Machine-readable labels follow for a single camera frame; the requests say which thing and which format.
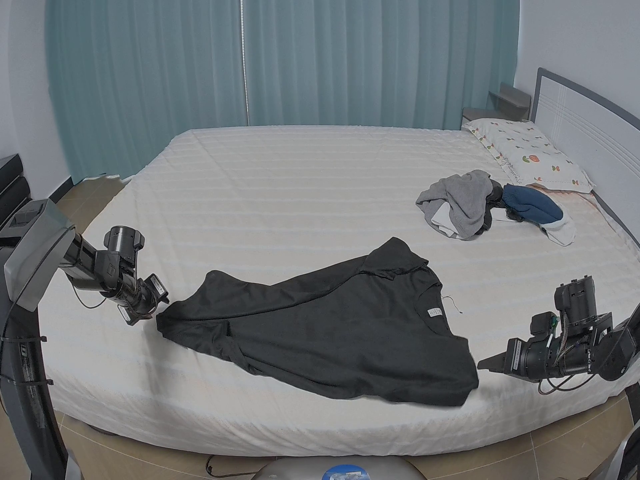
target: pillowcase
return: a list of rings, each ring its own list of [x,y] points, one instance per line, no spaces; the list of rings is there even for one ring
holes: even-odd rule
[[[558,151],[531,121],[475,119],[468,129],[516,185],[589,193],[594,187],[580,166]]]

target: gray sweater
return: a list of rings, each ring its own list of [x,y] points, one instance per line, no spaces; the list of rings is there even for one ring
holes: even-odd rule
[[[486,197],[492,190],[489,174],[476,169],[462,176],[453,174],[448,178],[442,178],[422,192],[415,203],[424,212],[427,223],[442,233],[431,222],[431,218],[445,201],[448,202],[451,205],[451,222],[456,227],[458,236],[467,240],[482,228]]]

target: bed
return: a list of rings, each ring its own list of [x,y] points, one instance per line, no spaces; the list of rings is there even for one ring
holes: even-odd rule
[[[567,108],[576,115],[584,110],[567,103],[567,91],[575,88],[560,84],[559,105],[554,84],[560,83],[539,79],[536,122],[551,135],[575,135],[586,148],[590,135],[563,131],[567,119],[557,123]],[[587,99],[603,116],[612,113]],[[592,109],[583,115],[596,116]],[[572,156],[571,141],[558,146]],[[577,160],[605,192],[611,188],[593,172],[593,160]],[[430,228],[414,202],[439,178],[473,169],[509,181],[468,131],[192,130],[134,176],[84,236],[98,246],[113,225],[139,229],[147,239],[139,254],[141,275],[156,272],[172,300],[192,294],[213,268],[272,284],[366,254],[396,236],[440,277],[443,295],[459,308],[444,300],[451,329],[468,338],[476,361],[503,351],[510,337],[526,339],[531,316],[553,310],[556,286],[578,276],[594,277],[599,312],[612,311],[615,323],[633,311],[640,300],[640,253],[628,235],[634,230],[620,208],[622,198],[602,200],[627,231],[603,215],[593,196],[558,193],[554,197],[577,226],[569,247],[527,223],[494,225],[464,243]],[[81,295],[89,305],[99,300]],[[535,384],[480,371],[479,388],[460,408],[372,397],[333,400],[183,348],[162,338],[155,321],[128,327],[109,303],[87,310],[61,272],[41,301],[40,321],[48,336],[43,351],[56,409],[123,436],[204,453],[421,455],[471,449],[601,404],[640,378],[638,362],[616,382],[597,377],[574,392],[540,396]]]

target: black garment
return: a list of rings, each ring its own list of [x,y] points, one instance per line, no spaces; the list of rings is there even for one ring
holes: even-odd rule
[[[493,190],[491,190],[491,194],[486,197],[486,210],[484,211],[484,222],[482,224],[482,228],[476,231],[476,235],[482,235],[488,229],[491,229],[491,224],[493,223],[493,217],[491,217],[491,208],[504,208],[504,203],[502,202],[502,185],[495,180],[491,180],[493,185]]]
[[[157,328],[330,398],[462,405],[478,386],[476,365],[467,340],[449,330],[442,284],[427,263],[391,238],[368,256],[273,286],[213,270],[156,317]]]

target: white headboard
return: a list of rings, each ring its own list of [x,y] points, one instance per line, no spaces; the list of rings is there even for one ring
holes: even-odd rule
[[[640,119],[595,92],[539,68],[531,120],[587,172],[602,206],[638,243]]]

